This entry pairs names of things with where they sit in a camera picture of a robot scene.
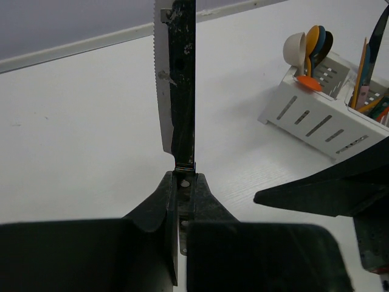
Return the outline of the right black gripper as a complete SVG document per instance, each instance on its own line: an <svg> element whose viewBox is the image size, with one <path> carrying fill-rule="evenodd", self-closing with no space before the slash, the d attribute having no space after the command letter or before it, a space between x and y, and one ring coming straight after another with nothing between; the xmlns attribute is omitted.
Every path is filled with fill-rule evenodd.
<svg viewBox="0 0 389 292"><path fill-rule="evenodd" d="M388 139L316 174L255 194L256 204L352 216L365 270L388 273Z"/></svg>

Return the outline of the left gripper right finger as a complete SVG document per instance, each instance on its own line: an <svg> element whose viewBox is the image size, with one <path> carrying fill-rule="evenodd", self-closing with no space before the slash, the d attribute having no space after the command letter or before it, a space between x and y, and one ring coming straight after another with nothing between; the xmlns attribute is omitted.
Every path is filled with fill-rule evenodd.
<svg viewBox="0 0 389 292"><path fill-rule="evenodd" d="M190 192L190 225L198 221L239 222L212 194L202 173L195 174Z"/></svg>

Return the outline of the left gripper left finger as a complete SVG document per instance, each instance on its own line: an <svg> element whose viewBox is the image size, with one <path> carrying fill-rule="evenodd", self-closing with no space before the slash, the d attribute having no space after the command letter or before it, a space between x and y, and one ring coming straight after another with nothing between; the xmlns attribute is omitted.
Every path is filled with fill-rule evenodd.
<svg viewBox="0 0 389 292"><path fill-rule="evenodd" d="M176 286L177 180L166 172L156 190L125 216L129 235L127 286Z"/></svg>

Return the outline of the orange plastic knife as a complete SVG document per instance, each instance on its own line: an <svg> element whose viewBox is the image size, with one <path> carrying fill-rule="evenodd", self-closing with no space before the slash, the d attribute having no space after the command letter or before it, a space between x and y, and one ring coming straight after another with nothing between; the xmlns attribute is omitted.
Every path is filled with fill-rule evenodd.
<svg viewBox="0 0 389 292"><path fill-rule="evenodd" d="M382 97L380 99L377 99L377 100L359 108L357 111L360 113L366 112L366 111L370 110L371 108L374 108L381 100L382 100Z"/></svg>
<svg viewBox="0 0 389 292"><path fill-rule="evenodd" d="M355 84L355 87L354 87L353 96L352 96L352 98L351 98L350 107L351 107L352 109L354 109L354 108L356 107L356 103L357 103L357 95L358 95L358 90L359 90L359 82L360 82L360 79L361 79L362 70L363 70L363 66L364 66L364 62L365 62L365 54L366 54L366 51L367 51L367 38L364 39L363 50L362 50L362 54L361 54L361 57L360 57L359 68L358 68L358 71L357 71L356 84Z"/></svg>

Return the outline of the red-orange plastic knife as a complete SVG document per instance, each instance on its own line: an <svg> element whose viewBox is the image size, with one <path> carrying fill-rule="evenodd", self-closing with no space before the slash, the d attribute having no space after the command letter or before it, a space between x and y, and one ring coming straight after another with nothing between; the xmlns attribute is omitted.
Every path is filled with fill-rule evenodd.
<svg viewBox="0 0 389 292"><path fill-rule="evenodd" d="M384 118L384 116L386 116L389 112L389 106L386 107L379 115L378 117L376 118L376 121L378 122L381 122L381 120Z"/></svg>

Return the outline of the steel knife teal handle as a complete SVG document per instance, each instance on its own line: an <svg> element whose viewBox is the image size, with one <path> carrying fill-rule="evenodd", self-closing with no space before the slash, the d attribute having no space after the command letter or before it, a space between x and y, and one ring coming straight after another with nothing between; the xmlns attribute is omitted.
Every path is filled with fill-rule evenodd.
<svg viewBox="0 0 389 292"><path fill-rule="evenodd" d="M383 96L378 104L370 111L369 117L372 119L377 119L380 114L388 107L389 96Z"/></svg>

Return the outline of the steel knife pink handle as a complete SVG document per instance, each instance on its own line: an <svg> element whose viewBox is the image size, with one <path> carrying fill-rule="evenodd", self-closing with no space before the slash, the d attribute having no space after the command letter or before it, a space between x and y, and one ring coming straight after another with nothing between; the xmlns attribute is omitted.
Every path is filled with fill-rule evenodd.
<svg viewBox="0 0 389 292"><path fill-rule="evenodd" d="M370 81L373 75L374 66L376 64L377 55L380 49L380 44L382 42L382 37L385 32L385 28L388 20L388 6L382 12L379 20L377 21L375 28L370 36L368 44L370 45L370 64L368 68L368 73L365 78L365 83L361 86L359 82L359 90L357 96L357 103L355 109L359 109L364 106L364 103L368 96L368 91L370 88Z"/></svg>

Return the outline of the red-orange plastic spoon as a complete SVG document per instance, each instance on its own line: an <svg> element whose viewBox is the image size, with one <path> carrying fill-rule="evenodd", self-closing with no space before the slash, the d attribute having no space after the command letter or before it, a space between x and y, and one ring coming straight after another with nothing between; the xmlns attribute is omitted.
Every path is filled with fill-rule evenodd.
<svg viewBox="0 0 389 292"><path fill-rule="evenodd" d="M322 86L320 85L320 83L316 79L310 76L299 75L297 76L297 81L312 91L317 91L317 92L322 91Z"/></svg>

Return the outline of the blue plastic knife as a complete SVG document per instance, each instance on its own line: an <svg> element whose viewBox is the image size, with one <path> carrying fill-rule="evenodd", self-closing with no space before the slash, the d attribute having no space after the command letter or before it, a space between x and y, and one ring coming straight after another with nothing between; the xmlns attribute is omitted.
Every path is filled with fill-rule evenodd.
<svg viewBox="0 0 389 292"><path fill-rule="evenodd" d="M365 78L368 73L368 68L370 64L370 45L366 45L366 50L365 50L365 57L364 57L364 62L363 62L363 67L362 67L362 72L361 72L361 77L360 77L360 85L362 86L365 83Z"/></svg>

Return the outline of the dark brown spoon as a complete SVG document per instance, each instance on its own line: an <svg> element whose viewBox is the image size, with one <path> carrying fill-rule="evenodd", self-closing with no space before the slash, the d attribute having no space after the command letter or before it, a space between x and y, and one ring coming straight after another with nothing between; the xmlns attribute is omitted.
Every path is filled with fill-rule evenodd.
<svg viewBox="0 0 389 292"><path fill-rule="evenodd" d="M325 42L319 53L314 58L314 66L317 67L328 55L333 45L333 35L330 31L326 31Z"/></svg>

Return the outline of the beige plastic spoon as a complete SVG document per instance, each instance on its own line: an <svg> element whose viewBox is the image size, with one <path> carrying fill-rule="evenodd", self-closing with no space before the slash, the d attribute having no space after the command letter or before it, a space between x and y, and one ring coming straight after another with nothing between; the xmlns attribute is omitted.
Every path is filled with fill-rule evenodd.
<svg viewBox="0 0 389 292"><path fill-rule="evenodd" d="M297 68L297 74L304 74L306 57L306 34L304 32L295 33L289 36L283 45L284 61Z"/></svg>

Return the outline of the blue plastic spoon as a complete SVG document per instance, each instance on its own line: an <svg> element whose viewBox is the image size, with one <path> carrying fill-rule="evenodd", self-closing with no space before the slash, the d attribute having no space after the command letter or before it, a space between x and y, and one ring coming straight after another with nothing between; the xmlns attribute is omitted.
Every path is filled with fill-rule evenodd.
<svg viewBox="0 0 389 292"><path fill-rule="evenodd" d="M315 68L315 65L314 65L314 57L320 52L320 50L322 49L323 45L324 45L324 42L325 42L325 38L326 38L326 30L323 26L319 26L319 36L318 36L318 40L317 40L317 43L315 45L315 48L312 52L312 54L310 55L310 60L311 60L311 73L310 73L310 76L312 77L313 73L314 73L314 68Z"/></svg>

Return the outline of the yellow-orange plastic spoon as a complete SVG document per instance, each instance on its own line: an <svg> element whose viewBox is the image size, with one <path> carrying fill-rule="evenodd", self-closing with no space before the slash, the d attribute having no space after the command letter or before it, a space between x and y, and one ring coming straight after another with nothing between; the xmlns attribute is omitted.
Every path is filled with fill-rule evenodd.
<svg viewBox="0 0 389 292"><path fill-rule="evenodd" d="M311 27L309 32L306 34L306 56L305 62L307 67L307 76L311 76L312 64L310 56L313 53L315 46L318 42L318 38L320 36L320 29L318 25L314 25Z"/></svg>

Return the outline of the steel knife grey handle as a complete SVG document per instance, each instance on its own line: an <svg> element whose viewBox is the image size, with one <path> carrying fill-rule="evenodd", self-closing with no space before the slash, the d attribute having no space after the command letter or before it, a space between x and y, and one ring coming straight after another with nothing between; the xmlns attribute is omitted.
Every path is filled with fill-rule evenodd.
<svg viewBox="0 0 389 292"><path fill-rule="evenodd" d="M195 1L155 1L154 74L163 150L174 157L179 247L187 254L187 226L195 163Z"/></svg>

